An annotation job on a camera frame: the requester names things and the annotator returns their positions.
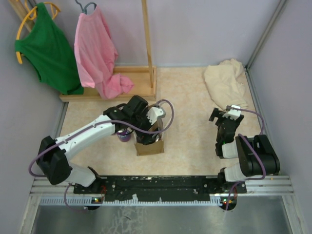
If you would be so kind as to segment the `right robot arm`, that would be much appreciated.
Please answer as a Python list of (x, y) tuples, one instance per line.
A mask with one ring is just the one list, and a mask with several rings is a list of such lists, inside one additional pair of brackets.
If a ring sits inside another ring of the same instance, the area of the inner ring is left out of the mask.
[[(258, 135), (248, 137), (236, 130), (244, 119), (243, 112), (257, 115), (261, 122)], [(247, 180), (263, 180), (280, 172), (280, 161), (268, 137), (264, 134), (264, 118), (257, 112), (239, 106), (227, 106), (225, 111), (214, 108), (209, 121), (217, 119), (215, 153), (220, 159), (237, 158), (238, 163), (218, 173), (218, 188), (229, 193), (235, 185)]]

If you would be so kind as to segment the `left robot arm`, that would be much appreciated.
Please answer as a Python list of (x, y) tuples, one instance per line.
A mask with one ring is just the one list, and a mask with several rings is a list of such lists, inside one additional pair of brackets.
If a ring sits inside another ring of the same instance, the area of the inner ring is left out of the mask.
[(108, 108), (94, 121), (66, 136), (44, 138), (36, 163), (51, 185), (79, 184), (94, 194), (101, 189), (99, 175), (91, 167), (73, 164), (71, 159), (89, 145), (127, 127), (149, 140), (152, 135), (148, 131), (165, 115), (158, 104), (150, 107), (142, 97), (133, 96), (128, 103)]

